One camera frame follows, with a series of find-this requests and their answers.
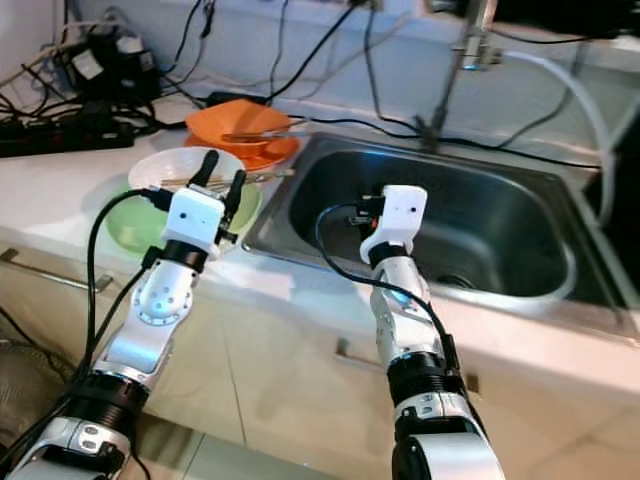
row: green bowl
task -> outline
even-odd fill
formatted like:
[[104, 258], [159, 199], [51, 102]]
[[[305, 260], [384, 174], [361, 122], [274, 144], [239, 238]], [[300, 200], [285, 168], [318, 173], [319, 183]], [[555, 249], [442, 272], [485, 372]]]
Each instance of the green bowl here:
[[[128, 185], [117, 193], [125, 192]], [[255, 185], [245, 185], [238, 213], [231, 222], [231, 232], [240, 234], [255, 220], [262, 205], [262, 192]], [[146, 199], [134, 197], [117, 205], [106, 218], [109, 235], [125, 250], [144, 254], [151, 245], [163, 246], [160, 239], [167, 223], [167, 214], [156, 209]]]

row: drawer handle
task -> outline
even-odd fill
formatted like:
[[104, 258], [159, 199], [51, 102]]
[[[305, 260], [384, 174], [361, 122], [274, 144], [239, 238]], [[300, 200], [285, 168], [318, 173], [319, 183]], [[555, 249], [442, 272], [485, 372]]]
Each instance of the drawer handle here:
[[370, 360], [364, 360], [362, 358], [352, 357], [349, 355], [349, 346], [351, 342], [346, 338], [339, 338], [336, 345], [335, 359], [344, 363], [345, 365], [351, 365], [352, 367], [360, 368], [362, 370], [368, 370], [370, 372], [382, 372], [382, 365]]
[[[47, 280], [52, 280], [61, 285], [66, 285], [68, 287], [78, 288], [80, 290], [88, 290], [89, 286], [78, 280], [73, 278], [65, 277], [63, 275], [57, 275], [55, 273], [47, 272], [46, 270], [42, 270], [40, 268], [31, 267], [29, 265], [24, 265], [19, 262], [15, 262], [13, 259], [19, 255], [15, 248], [10, 248], [6, 250], [4, 253], [0, 254], [0, 266], [5, 266], [12, 270], [16, 270], [18, 272], [26, 273], [28, 275], [35, 275], [40, 278], [46, 278]], [[96, 293], [102, 293], [104, 290], [113, 282], [113, 277], [109, 275], [102, 275], [98, 280], [96, 280]]]

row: white countertop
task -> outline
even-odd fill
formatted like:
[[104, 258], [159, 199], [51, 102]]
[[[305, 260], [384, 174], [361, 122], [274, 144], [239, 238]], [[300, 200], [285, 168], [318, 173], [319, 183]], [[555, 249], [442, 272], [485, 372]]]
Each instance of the white countertop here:
[[[94, 217], [128, 170], [152, 153], [179, 146], [183, 138], [160, 133], [130, 149], [0, 159], [0, 240], [86, 261]], [[106, 232], [96, 264], [120, 273], [137, 269], [136, 258]], [[368, 287], [240, 247], [209, 264], [198, 289], [220, 302], [261, 308], [261, 302], [273, 301], [338, 329], [375, 329]], [[433, 304], [460, 349], [640, 395], [639, 349], [452, 300], [435, 298]]]

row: sink basin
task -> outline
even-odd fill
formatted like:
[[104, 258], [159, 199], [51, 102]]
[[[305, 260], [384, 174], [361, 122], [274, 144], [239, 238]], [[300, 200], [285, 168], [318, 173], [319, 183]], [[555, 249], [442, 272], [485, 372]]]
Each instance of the sink basin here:
[[[418, 185], [429, 202], [413, 256], [437, 294], [545, 320], [564, 315], [572, 324], [576, 310], [567, 314], [566, 302], [595, 305], [604, 308], [583, 309], [578, 327], [633, 331], [558, 177], [332, 134], [316, 134], [294, 168], [246, 237], [247, 249], [324, 267], [313, 233], [322, 210], [386, 184]], [[359, 231], [345, 222], [352, 213], [327, 217], [323, 239], [345, 268], [370, 274], [359, 259]]]

